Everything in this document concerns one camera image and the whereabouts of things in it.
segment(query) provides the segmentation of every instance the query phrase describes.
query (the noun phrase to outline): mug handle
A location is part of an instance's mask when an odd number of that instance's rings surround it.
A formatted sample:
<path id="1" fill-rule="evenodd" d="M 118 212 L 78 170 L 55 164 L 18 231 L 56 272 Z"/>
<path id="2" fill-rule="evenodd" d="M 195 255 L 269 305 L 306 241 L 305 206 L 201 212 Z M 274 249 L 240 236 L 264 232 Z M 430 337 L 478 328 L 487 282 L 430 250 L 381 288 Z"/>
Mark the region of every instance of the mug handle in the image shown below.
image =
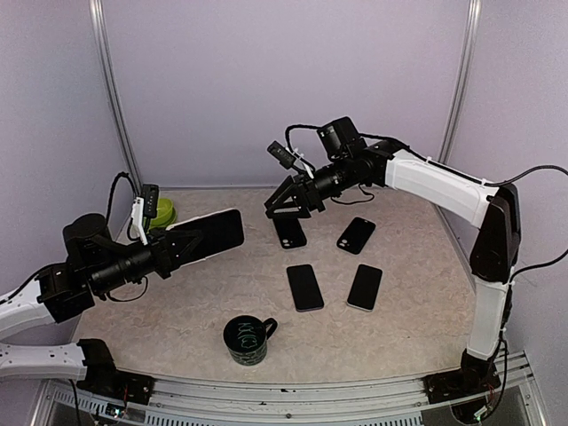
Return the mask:
<path id="1" fill-rule="evenodd" d="M 266 328 L 266 340 L 268 340 L 270 336 L 274 334 L 274 331 L 276 331 L 278 322 L 276 322 L 276 319 L 274 318 L 269 318 L 263 322 L 263 326 Z"/>

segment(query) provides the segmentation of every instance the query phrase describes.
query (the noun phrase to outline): tabletop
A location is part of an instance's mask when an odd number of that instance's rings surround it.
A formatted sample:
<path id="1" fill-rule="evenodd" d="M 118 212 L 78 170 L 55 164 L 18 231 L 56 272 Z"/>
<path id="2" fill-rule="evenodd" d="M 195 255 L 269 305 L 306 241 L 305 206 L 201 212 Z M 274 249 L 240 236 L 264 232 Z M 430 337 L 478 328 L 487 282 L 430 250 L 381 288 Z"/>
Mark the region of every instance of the tabletop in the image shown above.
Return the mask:
<path id="1" fill-rule="evenodd" d="M 105 340 L 119 368 L 225 382 L 350 382 L 459 366 L 475 297 L 431 204 L 390 189 L 354 206 L 327 201 L 326 211 L 301 220 L 307 245 L 285 250 L 264 215 L 272 191 L 162 192 L 174 201 L 178 221 L 240 210 L 245 243 L 184 266 L 167 280 L 151 274 L 147 293 L 135 302 L 98 300 L 83 314 L 75 340 Z M 376 224 L 359 255 L 335 245 L 354 217 Z M 296 264 L 312 265 L 323 309 L 296 311 L 286 274 Z M 360 264 L 383 270 L 372 312 L 346 304 Z M 113 296 L 141 290 L 128 285 Z M 266 358 L 254 367 L 234 362 L 223 341 L 225 324 L 242 314 L 279 323 Z"/>

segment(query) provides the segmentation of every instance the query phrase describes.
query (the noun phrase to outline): mug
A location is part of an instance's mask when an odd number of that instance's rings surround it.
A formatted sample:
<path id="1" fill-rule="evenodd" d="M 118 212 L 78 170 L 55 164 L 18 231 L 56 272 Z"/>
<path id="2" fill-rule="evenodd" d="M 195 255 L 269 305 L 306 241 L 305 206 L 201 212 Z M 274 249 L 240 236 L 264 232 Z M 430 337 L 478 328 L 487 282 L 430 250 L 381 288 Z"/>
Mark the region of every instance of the mug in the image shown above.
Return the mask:
<path id="1" fill-rule="evenodd" d="M 243 366 L 255 366 L 266 356 L 266 342 L 277 326 L 274 318 L 262 322 L 250 315 L 241 315 L 227 323 L 223 339 L 235 361 Z"/>

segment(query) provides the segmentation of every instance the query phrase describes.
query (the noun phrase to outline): white wall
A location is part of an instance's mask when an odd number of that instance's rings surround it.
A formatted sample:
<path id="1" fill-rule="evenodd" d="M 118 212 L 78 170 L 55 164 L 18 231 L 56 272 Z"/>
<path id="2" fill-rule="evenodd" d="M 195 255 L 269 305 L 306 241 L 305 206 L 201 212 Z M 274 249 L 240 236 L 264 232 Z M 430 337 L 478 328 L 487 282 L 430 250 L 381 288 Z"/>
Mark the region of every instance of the white wall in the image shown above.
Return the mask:
<path id="1" fill-rule="evenodd" d="M 89 2 L 0 2 L 0 294 L 39 267 L 63 262 L 63 226 L 106 211 L 124 169 L 97 58 Z M 111 228 L 131 196 L 117 191 Z M 39 327 L 11 343 L 68 342 L 75 322 Z M 25 424 L 36 382 L 0 383 L 0 424 Z"/>
<path id="2" fill-rule="evenodd" d="M 568 3 L 485 0 L 450 165 L 499 181 L 529 167 L 568 168 Z M 537 172 L 518 182 L 523 264 L 568 247 L 568 179 Z M 474 232 L 453 228 L 470 250 Z M 553 425 L 568 419 L 568 261 L 518 279 L 507 335 L 525 349 Z"/>
<path id="3" fill-rule="evenodd" d="M 105 2 L 125 120 L 145 181 L 275 185 L 289 124 L 350 115 L 437 156 L 469 2 Z M 326 163 L 315 132 L 293 139 Z"/>

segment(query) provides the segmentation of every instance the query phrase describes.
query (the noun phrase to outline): black smartphone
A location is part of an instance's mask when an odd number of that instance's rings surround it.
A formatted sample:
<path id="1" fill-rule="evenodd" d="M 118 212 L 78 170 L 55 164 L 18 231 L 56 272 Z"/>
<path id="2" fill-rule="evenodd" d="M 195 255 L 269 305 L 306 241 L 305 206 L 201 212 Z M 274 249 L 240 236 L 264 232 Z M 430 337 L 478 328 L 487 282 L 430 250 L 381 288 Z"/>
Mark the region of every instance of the black smartphone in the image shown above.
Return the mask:
<path id="1" fill-rule="evenodd" d="M 289 266 L 286 269 L 294 305 L 298 312 L 316 311 L 323 308 L 323 297 L 310 264 Z"/>
<path id="2" fill-rule="evenodd" d="M 383 271 L 366 264 L 360 264 L 351 286 L 347 304 L 371 312 L 375 307 Z"/>
<path id="3" fill-rule="evenodd" d="M 283 249 L 294 249 L 307 244 L 308 240 L 305 238 L 304 230 L 298 219 L 285 218 L 273 219 L 272 221 Z"/>
<path id="4" fill-rule="evenodd" d="M 180 252 L 181 264 L 190 264 L 240 246 L 245 241 L 241 213 L 228 209 L 168 226 L 168 231 L 201 231 L 202 240 L 190 252 Z"/>
<path id="5" fill-rule="evenodd" d="M 355 217 L 337 240 L 337 247 L 353 255 L 358 255 L 367 244 L 375 228 L 376 225 L 373 222 L 362 217 Z"/>

